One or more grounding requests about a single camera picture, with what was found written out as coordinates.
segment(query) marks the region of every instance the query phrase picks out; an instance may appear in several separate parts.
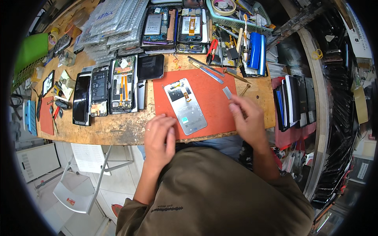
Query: white chair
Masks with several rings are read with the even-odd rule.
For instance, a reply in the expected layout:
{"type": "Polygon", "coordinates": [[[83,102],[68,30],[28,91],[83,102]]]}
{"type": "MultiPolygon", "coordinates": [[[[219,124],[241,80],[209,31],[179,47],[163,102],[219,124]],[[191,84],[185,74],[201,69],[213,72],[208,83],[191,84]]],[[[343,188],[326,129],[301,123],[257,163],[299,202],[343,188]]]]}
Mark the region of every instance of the white chair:
{"type": "Polygon", "coordinates": [[[100,184],[101,184],[101,180],[102,180],[102,176],[104,175],[104,172],[111,175],[110,171],[129,165],[132,163],[132,161],[128,160],[120,165],[117,165],[111,168],[105,168],[107,166],[109,154],[113,146],[109,147],[109,150],[106,153],[106,156],[104,157],[104,152],[102,151],[102,148],[100,145],[77,144],[77,143],[72,143],[71,145],[73,147],[72,148],[73,155],[71,159],[69,160],[69,162],[67,163],[66,168],[64,169],[62,178],[60,179],[59,183],[56,185],[53,193],[56,196],[56,198],[68,209],[71,209],[75,212],[85,213],[89,215],[89,213],[91,212],[92,206],[96,200],[98,191],[100,189],[100,184]],[[94,173],[100,173],[97,180],[96,189],[94,193],[89,196],[80,196],[80,195],[74,194],[69,189],[67,189],[66,186],[64,186],[64,184],[62,183],[67,173],[67,170],[70,167],[71,161],[74,157],[80,171],[87,170],[86,172],[92,172],[88,170],[94,170],[93,171],[94,173]]]}

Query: orange silicone mat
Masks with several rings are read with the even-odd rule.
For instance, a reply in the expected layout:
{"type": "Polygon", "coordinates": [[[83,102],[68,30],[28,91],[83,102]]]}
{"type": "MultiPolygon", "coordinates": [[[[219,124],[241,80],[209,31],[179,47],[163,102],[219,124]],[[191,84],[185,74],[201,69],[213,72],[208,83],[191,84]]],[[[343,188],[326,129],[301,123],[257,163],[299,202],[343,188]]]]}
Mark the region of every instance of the orange silicone mat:
{"type": "Polygon", "coordinates": [[[186,78],[208,123],[205,128],[187,136],[177,121],[174,126],[176,139],[209,136],[235,130],[234,119],[228,108],[229,102],[222,90],[227,86],[232,94],[236,94],[235,79],[228,74],[225,74],[225,77],[220,75],[217,75],[217,77],[224,81],[222,85],[200,69],[169,71],[164,74],[162,79],[153,80],[153,95],[157,115],[165,113],[167,116],[177,119],[164,87],[186,78]]]}
{"type": "Polygon", "coordinates": [[[51,97],[43,97],[41,102],[41,110],[39,111],[39,123],[41,124],[41,131],[50,135],[54,135],[53,118],[50,114],[50,106],[53,103],[47,105],[49,101],[54,99],[51,97]]]}

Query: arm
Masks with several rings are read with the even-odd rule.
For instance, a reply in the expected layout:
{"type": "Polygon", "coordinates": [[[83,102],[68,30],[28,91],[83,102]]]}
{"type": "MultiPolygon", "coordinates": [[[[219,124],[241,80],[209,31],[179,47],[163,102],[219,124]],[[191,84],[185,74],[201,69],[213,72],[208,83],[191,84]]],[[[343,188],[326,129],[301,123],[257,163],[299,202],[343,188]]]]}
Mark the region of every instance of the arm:
{"type": "Polygon", "coordinates": [[[175,130],[172,127],[176,119],[165,114],[155,116],[146,125],[144,148],[146,160],[143,163],[141,178],[134,194],[134,200],[148,205],[156,194],[156,183],[161,170],[175,154],[175,130]]]}
{"type": "Polygon", "coordinates": [[[235,95],[232,96],[229,108],[239,135],[253,148],[253,172],[264,181],[278,179],[280,172],[265,134],[264,111],[250,99],[235,95]]]}

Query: red pliers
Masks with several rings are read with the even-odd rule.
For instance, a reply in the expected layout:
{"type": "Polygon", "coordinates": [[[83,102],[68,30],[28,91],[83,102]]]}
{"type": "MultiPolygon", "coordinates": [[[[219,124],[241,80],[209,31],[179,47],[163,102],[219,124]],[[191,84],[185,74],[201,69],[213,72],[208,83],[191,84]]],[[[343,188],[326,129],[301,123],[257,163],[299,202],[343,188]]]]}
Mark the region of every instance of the red pliers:
{"type": "Polygon", "coordinates": [[[215,52],[218,48],[218,40],[214,39],[211,42],[210,48],[208,50],[208,53],[206,54],[206,63],[209,65],[212,60],[214,60],[215,52]]]}

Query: white plastic basket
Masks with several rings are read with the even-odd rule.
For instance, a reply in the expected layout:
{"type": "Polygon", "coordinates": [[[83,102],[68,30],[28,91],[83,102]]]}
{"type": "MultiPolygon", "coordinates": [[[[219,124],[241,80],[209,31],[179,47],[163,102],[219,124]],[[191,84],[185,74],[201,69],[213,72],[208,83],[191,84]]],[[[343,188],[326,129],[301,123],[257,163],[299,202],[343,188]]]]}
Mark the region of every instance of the white plastic basket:
{"type": "MultiPolygon", "coordinates": [[[[209,9],[209,12],[210,12],[210,17],[212,18],[213,23],[219,23],[222,26],[232,26],[232,27],[244,29],[244,26],[245,26],[244,21],[233,19],[233,18],[230,18],[230,17],[216,15],[214,13],[212,7],[211,7],[211,0],[206,0],[206,5],[208,6],[208,9],[209,9]]],[[[264,10],[264,8],[262,7],[262,5],[260,3],[255,2],[253,4],[253,8],[258,8],[259,14],[266,19],[267,24],[268,25],[271,24],[271,21],[270,21],[270,18],[268,17],[268,14],[266,13],[266,11],[264,10]]],[[[261,30],[260,26],[256,26],[256,24],[254,24],[254,23],[249,23],[249,22],[247,23],[247,28],[248,28],[249,32],[255,32],[256,27],[257,27],[257,32],[259,32],[261,30]]],[[[273,31],[273,29],[270,29],[270,28],[267,28],[267,27],[264,27],[264,26],[262,27],[262,29],[263,29],[263,31],[268,31],[268,32],[273,31]]]]}

